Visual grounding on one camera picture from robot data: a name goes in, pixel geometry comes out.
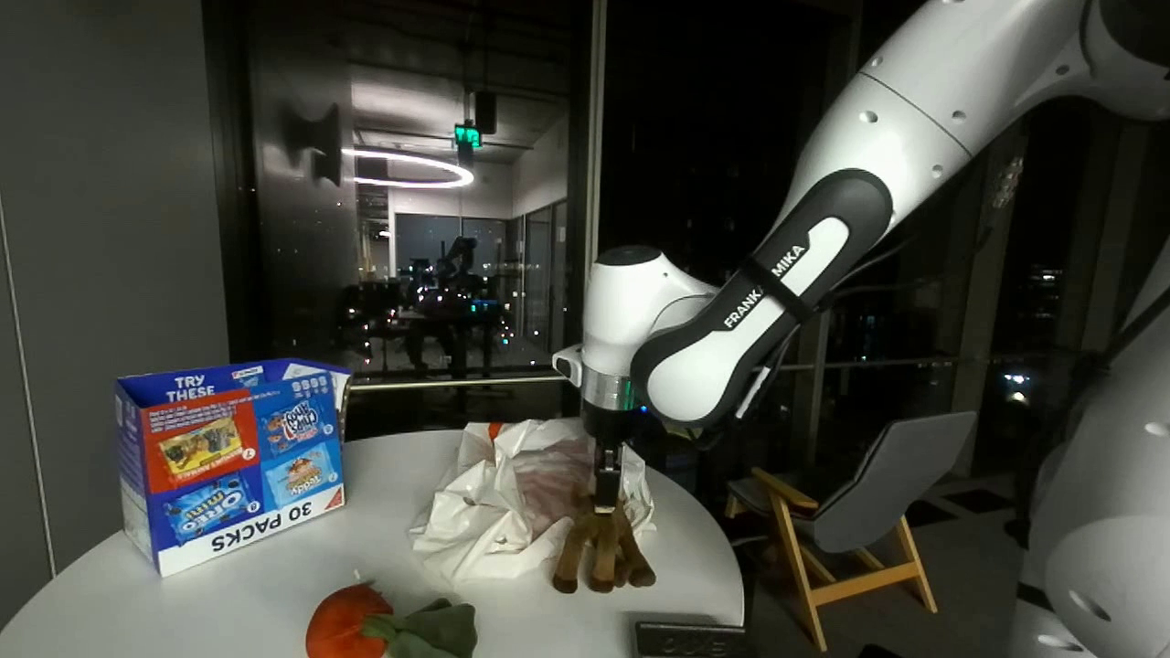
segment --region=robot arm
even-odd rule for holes
[[[924,3],[813,133],[775,229],[694,322],[652,332],[634,382],[673,424],[745,410],[756,368],[929,195],[1036,101],[1073,93],[1073,0]]]
[[[1030,107],[1084,95],[1121,116],[1168,120],[1168,33],[1170,3],[1164,0],[929,0],[813,133],[778,222],[733,280],[701,287],[653,251],[616,251],[595,262],[580,347],[558,352],[555,365],[580,386],[585,427],[603,442],[603,462],[616,462],[616,445],[628,430],[621,417],[641,404],[684,427],[750,410],[768,382],[768,363],[781,354],[825,291]],[[1146,375],[1130,375],[1103,390],[1099,407],[1090,407],[1085,417],[1099,424],[1096,435],[1121,427],[1115,412],[1128,412],[1134,400],[1164,407],[1158,396],[1148,396],[1153,375],[1146,368]],[[1113,591],[1120,575],[1103,570],[1115,559],[1099,564],[1108,536],[1140,546],[1148,522],[1130,522],[1128,533],[1095,529],[1103,525],[1099,519],[1130,519],[1136,501],[1146,501],[1136,512],[1148,512],[1148,481],[1164,481],[1164,472],[1148,472],[1157,445],[1146,442],[1158,430],[1170,435],[1170,419],[1136,427],[1134,442],[1120,438],[1128,445],[1099,442],[1090,424],[1073,438],[1065,464],[1054,469],[1047,512],[1054,529],[1047,547],[1036,553],[1047,564],[1047,591],[1095,588],[1113,595],[1113,611],[1128,611],[1130,622],[1120,625],[1099,614],[1103,602],[1096,607],[1096,600],[1054,600],[1054,611],[1090,646],[1113,656],[1170,651],[1164,614],[1140,617],[1136,611],[1140,602],[1168,611],[1170,578],[1153,581],[1158,595],[1120,602],[1120,591]],[[1113,464],[1113,481],[1136,469],[1140,481],[1128,480],[1128,497],[1084,505],[1085,491],[1096,485],[1099,494],[1099,481],[1073,462]],[[1090,586],[1080,575],[1085,559],[1099,564]]]

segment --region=table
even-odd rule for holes
[[[440,595],[475,602],[475,658],[624,658],[634,622],[742,625],[742,575],[711,512],[647,472],[653,529],[641,546],[652,588],[558,595],[550,575],[454,588],[422,575],[410,525],[454,464],[461,430],[346,445],[346,510],[160,581],[123,533],[46,581],[0,634],[5,658],[300,658],[312,611],[372,578],[397,611]]]

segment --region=green leaf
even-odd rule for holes
[[[447,600],[407,617],[365,617],[371,635],[384,635],[393,658],[472,658],[475,651],[475,607],[454,607]]]

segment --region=cereal box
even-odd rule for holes
[[[345,382],[291,357],[118,382],[123,525],[159,575],[345,505]]]

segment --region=wooden chair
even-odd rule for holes
[[[929,614],[939,611],[906,510],[954,469],[974,424],[974,410],[892,419],[857,477],[822,501],[791,480],[752,469],[752,480],[770,501],[775,533],[798,581],[798,617],[822,656],[831,645],[819,611],[837,600],[912,586]],[[873,553],[884,536],[892,536],[892,559]],[[834,575],[834,556],[857,556],[861,570],[848,578],[842,570]]]

